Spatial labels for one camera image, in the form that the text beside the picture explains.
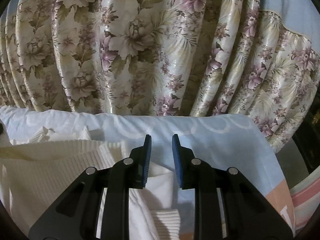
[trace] ribbed knit fabric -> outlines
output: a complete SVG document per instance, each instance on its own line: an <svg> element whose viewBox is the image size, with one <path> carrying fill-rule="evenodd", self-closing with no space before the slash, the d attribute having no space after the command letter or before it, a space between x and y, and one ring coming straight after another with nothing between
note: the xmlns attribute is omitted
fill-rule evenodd
<svg viewBox="0 0 320 240"><path fill-rule="evenodd" d="M160 239L179 239L180 215L175 210L151 211Z"/></svg>
<svg viewBox="0 0 320 240"><path fill-rule="evenodd" d="M46 208L87 167L105 169L129 154L125 142L93 140L44 142L0 148L1 201L15 223L27 234ZM163 174L159 174L163 167L151 164L150 169L151 174L156 174L151 177L151 181L155 181L156 177L164 179ZM168 197L171 196L170 190L168 186L163 188ZM130 189L130 240L177 239L179 227L177 210L150 212L141 190Z"/></svg>

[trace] pink striped fabric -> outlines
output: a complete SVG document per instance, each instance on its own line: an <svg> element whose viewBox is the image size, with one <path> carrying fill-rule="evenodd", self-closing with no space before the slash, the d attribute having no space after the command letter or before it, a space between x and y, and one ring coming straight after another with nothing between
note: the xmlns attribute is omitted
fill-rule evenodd
<svg viewBox="0 0 320 240"><path fill-rule="evenodd" d="M320 203L320 167L290 189L296 216L296 230L303 228Z"/></svg>

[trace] white cloth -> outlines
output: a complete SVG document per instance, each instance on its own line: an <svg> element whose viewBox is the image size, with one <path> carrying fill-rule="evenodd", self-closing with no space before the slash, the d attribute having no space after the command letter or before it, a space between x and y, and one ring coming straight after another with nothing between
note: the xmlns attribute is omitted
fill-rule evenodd
<svg viewBox="0 0 320 240"><path fill-rule="evenodd" d="M14 222L27 235L40 215L85 168L95 166L98 170L105 169L129 154L124 142L93 140L0 148L1 201ZM178 211L151 212L149 209L171 207L172 184L173 172L151 163L146 189L129 191L130 239L179 239Z"/></svg>
<svg viewBox="0 0 320 240"><path fill-rule="evenodd" d="M57 133L53 129L47 129L44 126L41 127L36 134L28 140L10 140L12 145L26 144L26 143L37 143L46 141L67 141L67 140L91 140L88 127L85 126L80 132L74 133Z"/></svg>

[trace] bedsheet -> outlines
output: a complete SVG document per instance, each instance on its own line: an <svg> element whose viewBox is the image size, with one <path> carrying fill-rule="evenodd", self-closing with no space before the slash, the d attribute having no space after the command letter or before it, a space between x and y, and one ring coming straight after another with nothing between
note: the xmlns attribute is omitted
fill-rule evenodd
<svg viewBox="0 0 320 240"><path fill-rule="evenodd" d="M237 167L269 200L295 231L293 204L276 156L257 126L241 114L216 117L118 116L114 114L70 113L58 110L29 111L11 106L0 109L0 119L10 140L28 140L42 126L59 133L73 133L88 127L93 140L119 142L130 148L152 137L151 161L174 170L172 135L191 148L197 158L212 167ZM194 224L194 190L180 190L174 182L172 208L181 216L181 234L191 234Z"/></svg>

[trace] floral curtain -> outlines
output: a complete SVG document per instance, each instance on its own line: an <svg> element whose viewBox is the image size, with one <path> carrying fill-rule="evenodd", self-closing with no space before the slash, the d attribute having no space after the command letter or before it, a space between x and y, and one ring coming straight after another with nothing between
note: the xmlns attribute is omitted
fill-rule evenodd
<svg viewBox="0 0 320 240"><path fill-rule="evenodd" d="M260 0L11 6L17 12L1 17L2 105L119 115L241 113L277 152L318 86L319 56L310 40Z"/></svg>

